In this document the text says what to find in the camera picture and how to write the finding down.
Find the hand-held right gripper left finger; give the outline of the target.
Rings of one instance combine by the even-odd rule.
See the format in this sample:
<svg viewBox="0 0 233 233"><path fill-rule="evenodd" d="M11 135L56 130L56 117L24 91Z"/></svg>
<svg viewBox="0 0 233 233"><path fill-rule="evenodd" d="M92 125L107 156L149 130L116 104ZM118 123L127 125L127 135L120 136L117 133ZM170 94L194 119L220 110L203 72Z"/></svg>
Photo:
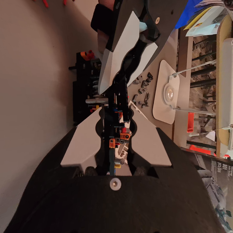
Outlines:
<svg viewBox="0 0 233 233"><path fill-rule="evenodd" d="M101 149L101 134L104 126L104 108L99 107L94 113L81 122L74 132L65 155L60 163L62 167L96 168L103 160Z"/></svg>

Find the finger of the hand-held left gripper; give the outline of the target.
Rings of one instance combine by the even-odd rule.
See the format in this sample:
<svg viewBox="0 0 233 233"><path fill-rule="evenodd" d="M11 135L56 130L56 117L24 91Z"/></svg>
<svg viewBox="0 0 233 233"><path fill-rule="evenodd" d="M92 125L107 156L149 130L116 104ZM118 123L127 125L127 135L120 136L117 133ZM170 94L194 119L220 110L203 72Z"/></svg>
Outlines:
<svg viewBox="0 0 233 233"><path fill-rule="evenodd" d="M126 69L127 87L143 72L158 46L152 42L147 44L143 50L139 46L135 48L134 58Z"/></svg>
<svg viewBox="0 0 233 233"><path fill-rule="evenodd" d="M137 15L132 11L114 51L104 50L98 94L103 94L112 85L115 76L121 70L124 58L138 42L139 24Z"/></svg>

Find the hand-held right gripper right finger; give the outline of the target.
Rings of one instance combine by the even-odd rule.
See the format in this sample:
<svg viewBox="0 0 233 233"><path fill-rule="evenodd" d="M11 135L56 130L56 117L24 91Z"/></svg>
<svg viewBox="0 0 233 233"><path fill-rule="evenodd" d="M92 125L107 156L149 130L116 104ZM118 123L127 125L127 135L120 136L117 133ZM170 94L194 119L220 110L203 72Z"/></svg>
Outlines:
<svg viewBox="0 0 233 233"><path fill-rule="evenodd" d="M170 168L168 157L157 127L133 106L129 107L130 131L128 166L132 175L136 170L148 173L152 167Z"/></svg>

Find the lego car chassis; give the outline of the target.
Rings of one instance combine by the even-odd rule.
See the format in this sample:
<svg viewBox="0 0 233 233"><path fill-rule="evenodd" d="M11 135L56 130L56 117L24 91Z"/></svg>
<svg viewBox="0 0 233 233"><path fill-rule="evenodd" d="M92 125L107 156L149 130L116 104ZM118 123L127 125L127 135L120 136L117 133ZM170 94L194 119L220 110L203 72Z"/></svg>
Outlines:
<svg viewBox="0 0 233 233"><path fill-rule="evenodd" d="M103 162L97 165L97 173L115 175L115 148L130 136L123 136L123 128L129 119L127 76L124 68L116 75L113 84L104 91L97 93L100 84L100 69L102 64L94 52L82 51L76 54L75 66L69 70L76 70L77 80L73 82L73 121L79 125L87 117L97 111L97 105L104 110L103 129L100 132L104 151Z"/></svg>

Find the pile of dark grey lego pieces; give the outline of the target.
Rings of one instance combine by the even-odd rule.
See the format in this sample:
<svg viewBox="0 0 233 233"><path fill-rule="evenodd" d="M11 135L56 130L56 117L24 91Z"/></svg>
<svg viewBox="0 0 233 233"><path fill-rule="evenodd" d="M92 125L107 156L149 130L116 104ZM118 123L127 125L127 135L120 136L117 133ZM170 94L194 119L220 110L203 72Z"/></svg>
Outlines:
<svg viewBox="0 0 233 233"><path fill-rule="evenodd" d="M140 106L141 108L149 107L150 93L148 92L148 86L150 85L152 80L153 75L150 72L148 72L146 79L143 79L141 75L133 81L133 84L141 84L141 87L138 89L137 93L133 95L132 98L132 102L135 106ZM142 95L144 93L144 101L138 101L137 98L139 97L139 95Z"/></svg>

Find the lego sticker sheet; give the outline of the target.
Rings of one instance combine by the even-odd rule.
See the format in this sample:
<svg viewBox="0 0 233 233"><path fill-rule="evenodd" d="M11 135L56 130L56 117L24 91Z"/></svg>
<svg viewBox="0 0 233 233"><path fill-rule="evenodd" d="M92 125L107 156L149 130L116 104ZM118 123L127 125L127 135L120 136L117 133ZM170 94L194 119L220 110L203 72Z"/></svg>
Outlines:
<svg viewBox="0 0 233 233"><path fill-rule="evenodd" d="M139 113L141 113L145 118L147 118L143 112L139 109L142 104L144 104L141 101L130 101L129 102L129 107L132 106L134 107ZM125 133L129 134L130 136L132 135L132 132L130 131L130 121L129 122L125 122ZM125 163L127 163L127 154L128 154L128 146L129 143L123 143L120 145L118 145L118 148L115 148L115 157L118 159L124 159Z"/></svg>

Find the lego set box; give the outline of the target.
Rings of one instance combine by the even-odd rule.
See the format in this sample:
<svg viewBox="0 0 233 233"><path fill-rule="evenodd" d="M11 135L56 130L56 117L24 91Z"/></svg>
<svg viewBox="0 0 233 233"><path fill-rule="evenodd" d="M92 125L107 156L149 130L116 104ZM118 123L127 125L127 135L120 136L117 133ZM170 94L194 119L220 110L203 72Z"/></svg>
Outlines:
<svg viewBox="0 0 233 233"><path fill-rule="evenodd" d="M194 154L198 173L226 233L233 232L233 161Z"/></svg>

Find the pile of red lego pins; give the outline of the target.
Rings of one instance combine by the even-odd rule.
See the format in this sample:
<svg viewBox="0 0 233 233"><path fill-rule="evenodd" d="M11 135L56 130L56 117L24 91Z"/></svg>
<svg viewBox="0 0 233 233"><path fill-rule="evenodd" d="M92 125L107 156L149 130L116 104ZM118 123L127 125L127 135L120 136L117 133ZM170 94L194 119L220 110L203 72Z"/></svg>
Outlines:
<svg viewBox="0 0 233 233"><path fill-rule="evenodd" d="M49 8L49 5L48 5L47 0L42 0L42 2L43 2L43 4L44 4L45 8ZM64 6L67 5L67 2L68 2L67 0L63 0L63 1L62 1L62 3L63 3Z"/></svg>

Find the person's left hand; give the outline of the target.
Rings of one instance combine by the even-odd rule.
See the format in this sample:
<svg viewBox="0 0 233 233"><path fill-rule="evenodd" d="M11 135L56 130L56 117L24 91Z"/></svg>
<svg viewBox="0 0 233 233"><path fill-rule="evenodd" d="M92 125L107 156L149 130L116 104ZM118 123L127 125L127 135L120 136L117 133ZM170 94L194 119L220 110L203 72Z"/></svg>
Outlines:
<svg viewBox="0 0 233 233"><path fill-rule="evenodd" d="M97 30L97 43L98 43L98 51L101 54L104 53L108 40L109 40L109 36L105 34L103 31L98 29Z"/></svg>

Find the blue bag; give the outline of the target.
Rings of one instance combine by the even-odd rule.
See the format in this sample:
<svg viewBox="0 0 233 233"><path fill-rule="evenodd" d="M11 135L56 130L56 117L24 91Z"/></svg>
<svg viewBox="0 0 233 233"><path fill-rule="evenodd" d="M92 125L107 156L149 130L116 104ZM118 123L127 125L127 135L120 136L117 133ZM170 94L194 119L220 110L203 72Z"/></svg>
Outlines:
<svg viewBox="0 0 233 233"><path fill-rule="evenodd" d="M190 18L196 12L195 6L199 4L202 0L188 0L184 11L182 12L177 24L174 29L179 29L187 24Z"/></svg>

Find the white and yellow leaflet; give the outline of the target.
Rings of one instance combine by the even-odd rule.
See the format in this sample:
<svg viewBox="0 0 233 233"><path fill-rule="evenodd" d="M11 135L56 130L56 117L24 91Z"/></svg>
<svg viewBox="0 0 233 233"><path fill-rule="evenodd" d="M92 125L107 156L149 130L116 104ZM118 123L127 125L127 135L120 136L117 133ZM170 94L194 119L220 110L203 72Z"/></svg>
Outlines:
<svg viewBox="0 0 233 233"><path fill-rule="evenodd" d="M217 34L221 19L218 18L223 7L213 6L203 11L202 17L186 33L186 37Z"/></svg>

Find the white book stand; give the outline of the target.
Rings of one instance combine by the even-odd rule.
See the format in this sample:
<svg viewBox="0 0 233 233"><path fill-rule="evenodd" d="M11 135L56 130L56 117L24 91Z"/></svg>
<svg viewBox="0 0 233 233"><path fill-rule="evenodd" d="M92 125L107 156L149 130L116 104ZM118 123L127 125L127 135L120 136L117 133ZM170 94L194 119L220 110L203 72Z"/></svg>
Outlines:
<svg viewBox="0 0 233 233"><path fill-rule="evenodd" d="M191 69L216 58L213 56L193 61L193 39L199 42L208 36L186 37L185 26L175 30L159 54L160 64L155 89L152 115L161 128L179 147L211 150L218 157L228 151L228 126L220 125L218 102L219 82L216 65ZM187 132L188 112L194 113L194 131Z"/></svg>

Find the orange-red plastic bar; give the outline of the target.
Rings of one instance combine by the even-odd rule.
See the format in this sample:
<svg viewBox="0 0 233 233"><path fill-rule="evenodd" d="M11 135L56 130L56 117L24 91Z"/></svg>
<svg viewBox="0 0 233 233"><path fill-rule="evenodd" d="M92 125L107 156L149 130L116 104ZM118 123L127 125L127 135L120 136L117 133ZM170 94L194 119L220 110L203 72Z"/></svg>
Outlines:
<svg viewBox="0 0 233 233"><path fill-rule="evenodd" d="M194 113L188 112L188 126L187 132L192 133L194 131Z"/></svg>

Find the large printed paper sheet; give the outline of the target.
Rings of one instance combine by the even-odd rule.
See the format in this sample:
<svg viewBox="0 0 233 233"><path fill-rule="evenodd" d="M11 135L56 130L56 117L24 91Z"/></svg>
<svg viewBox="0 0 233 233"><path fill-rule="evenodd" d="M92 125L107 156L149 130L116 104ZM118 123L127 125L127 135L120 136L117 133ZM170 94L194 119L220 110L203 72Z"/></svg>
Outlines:
<svg viewBox="0 0 233 233"><path fill-rule="evenodd" d="M233 11L233 0L202 0L195 5L196 8L211 6L221 6L225 7L227 10Z"/></svg>

